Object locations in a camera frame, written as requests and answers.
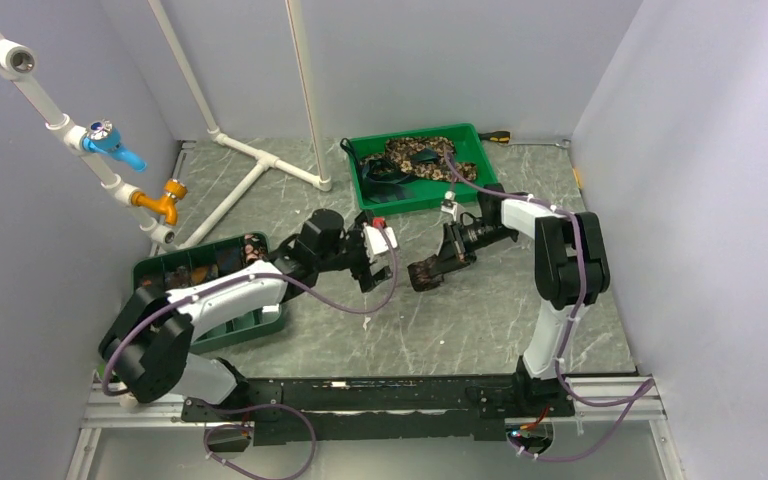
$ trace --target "green tray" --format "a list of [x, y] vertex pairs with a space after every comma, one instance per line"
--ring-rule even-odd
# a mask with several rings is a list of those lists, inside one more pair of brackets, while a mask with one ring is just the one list
[[[384, 151], [384, 144], [393, 137], [446, 137], [455, 144], [455, 161], [475, 163], [478, 167], [478, 178], [475, 183], [484, 186], [488, 183], [496, 183], [496, 174], [487, 160], [487, 154], [478, 139], [475, 127], [470, 123], [449, 125], [447, 127], [426, 128], [423, 130], [409, 130], [407, 132], [390, 133], [387, 135], [375, 135], [372, 137], [352, 138], [351, 142], [357, 153], [358, 160], [373, 153]], [[427, 208], [439, 208], [443, 201], [443, 195], [449, 189], [447, 182], [419, 179], [402, 185], [403, 188], [413, 192], [413, 198], [396, 200], [393, 202], [377, 203], [366, 197], [360, 191], [358, 171], [354, 162], [349, 159], [349, 169], [352, 173], [352, 182], [355, 185], [355, 196], [358, 206], [362, 210], [372, 210], [374, 215], [386, 216], [397, 213], [413, 212]], [[474, 202], [478, 192], [467, 185], [458, 184], [455, 187], [455, 195], [458, 203]]]
[[[254, 232], [266, 242], [266, 235]], [[145, 259], [134, 266], [133, 285], [134, 290], [140, 285], [140, 281], [146, 277], [154, 277], [159, 283], [164, 283], [164, 274], [174, 271], [179, 266], [188, 266], [190, 271], [200, 266], [217, 263], [217, 252], [227, 248], [243, 248], [243, 237], [229, 238], [218, 242], [199, 245], [176, 252], [158, 255]], [[220, 272], [220, 277], [233, 273], [232, 270]], [[237, 317], [224, 325], [208, 331], [190, 345], [190, 352], [201, 354], [218, 348], [236, 345], [248, 340], [254, 340], [266, 335], [279, 332], [284, 328], [283, 307], [266, 307]]]

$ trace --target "gray wall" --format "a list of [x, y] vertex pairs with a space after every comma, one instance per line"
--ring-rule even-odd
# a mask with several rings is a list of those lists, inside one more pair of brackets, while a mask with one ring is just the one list
[[[323, 131], [456, 122], [568, 136], [641, 0], [304, 2]], [[204, 122], [145, 2], [105, 0], [180, 139]], [[163, 2], [220, 126], [309, 135], [284, 2]]]
[[644, 2], [573, 147], [688, 478], [768, 478], [768, 2]]
[[[157, 194], [175, 143], [98, 2], [0, 0], [0, 29], [34, 49], [37, 78], [79, 123], [120, 125]], [[99, 338], [148, 252], [132, 217], [0, 77], [0, 479], [62, 478]]]

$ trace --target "green object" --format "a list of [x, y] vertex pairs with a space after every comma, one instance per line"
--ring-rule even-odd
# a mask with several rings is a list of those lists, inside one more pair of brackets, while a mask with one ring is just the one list
[[[263, 242], [268, 245], [266, 235], [259, 232], [255, 232], [253, 235], [261, 237]], [[241, 261], [234, 262], [232, 269], [223, 267], [228, 266], [227, 257], [235, 249], [237, 252], [242, 251], [244, 248], [244, 237], [245, 235], [241, 235], [147, 258], [134, 266], [134, 290], [144, 281], [152, 282], [152, 284], [164, 282], [164, 278], [168, 277], [167, 274], [183, 271], [184, 269], [181, 267], [186, 267], [186, 270], [190, 272], [196, 272], [200, 267], [208, 267], [211, 271], [218, 270], [220, 278], [233, 273], [235, 269], [239, 270], [242, 268], [243, 264]], [[158, 286], [167, 290], [165, 285]], [[249, 312], [208, 331], [190, 345], [190, 352], [196, 354], [210, 352], [281, 331], [285, 324], [283, 307], [279, 305], [275, 308], [267, 307], [264, 310]]]
[[[479, 186], [488, 183], [496, 183], [496, 174], [493, 167], [487, 160], [487, 154], [481, 146], [478, 139], [478, 133], [475, 127], [470, 123], [461, 123], [458, 125], [449, 125], [447, 127], [426, 128], [423, 130], [410, 130], [407, 132], [390, 133], [387, 135], [375, 135], [372, 137], [352, 138], [351, 143], [354, 146], [357, 157], [363, 158], [374, 153], [384, 152], [384, 144], [388, 139], [394, 137], [446, 137], [455, 144], [455, 161], [470, 162], [476, 164], [478, 168], [478, 178], [475, 183]], [[409, 190], [412, 196], [402, 200], [394, 200], [385, 203], [377, 203], [361, 193], [360, 172], [354, 162], [349, 159], [349, 170], [352, 174], [352, 183], [355, 186], [355, 196], [358, 206], [362, 210], [372, 210], [376, 216], [394, 215], [397, 213], [413, 212], [427, 208], [439, 208], [443, 196], [449, 189], [448, 182], [438, 182], [435, 180], [416, 179], [409, 183], [401, 184], [400, 187]], [[458, 203], [474, 202], [478, 192], [467, 185], [458, 184], [455, 186], [455, 195]]]

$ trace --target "robotic arm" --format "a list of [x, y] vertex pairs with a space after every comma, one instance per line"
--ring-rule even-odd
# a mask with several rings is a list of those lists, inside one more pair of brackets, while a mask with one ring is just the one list
[[303, 291], [281, 276], [313, 287], [322, 272], [349, 270], [362, 292], [374, 289], [391, 276], [387, 265], [372, 272], [389, 250], [383, 235], [397, 248], [393, 229], [367, 212], [346, 230], [340, 214], [317, 210], [300, 233], [287, 238], [265, 261], [196, 287], [167, 292], [152, 286], [137, 289], [98, 352], [110, 361], [140, 322], [161, 308], [182, 303], [124, 347], [116, 373], [140, 403], [177, 393], [228, 408], [248, 405], [251, 401], [245, 377], [225, 360], [190, 354], [190, 343], [234, 317], [289, 301]]
[[[500, 184], [485, 188], [504, 192]], [[543, 300], [537, 328], [522, 359], [531, 379], [551, 380], [555, 377], [552, 360], [581, 289], [576, 259], [568, 253], [573, 248], [572, 224], [568, 218], [524, 200], [501, 199], [479, 192], [478, 203], [481, 216], [475, 217], [464, 213], [454, 198], [447, 196], [442, 209], [454, 218], [443, 225], [443, 241], [438, 252], [408, 266], [411, 285], [416, 291], [437, 288], [445, 274], [473, 264], [477, 250], [507, 238], [516, 241], [520, 233], [533, 239], [534, 277]], [[464, 223], [465, 217], [470, 217], [471, 223]], [[583, 212], [575, 218], [582, 235], [587, 284], [584, 304], [577, 313], [580, 320], [597, 296], [608, 289], [610, 272], [598, 217], [592, 212]]]

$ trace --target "tap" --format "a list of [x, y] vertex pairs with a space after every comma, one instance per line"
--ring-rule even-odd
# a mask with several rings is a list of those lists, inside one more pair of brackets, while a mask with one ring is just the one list
[[163, 187], [163, 195], [160, 198], [151, 198], [145, 192], [137, 190], [131, 194], [131, 205], [145, 207], [152, 212], [159, 213], [165, 217], [166, 224], [174, 226], [178, 223], [178, 210], [175, 208], [175, 203], [186, 195], [187, 187], [178, 180], [171, 178]]

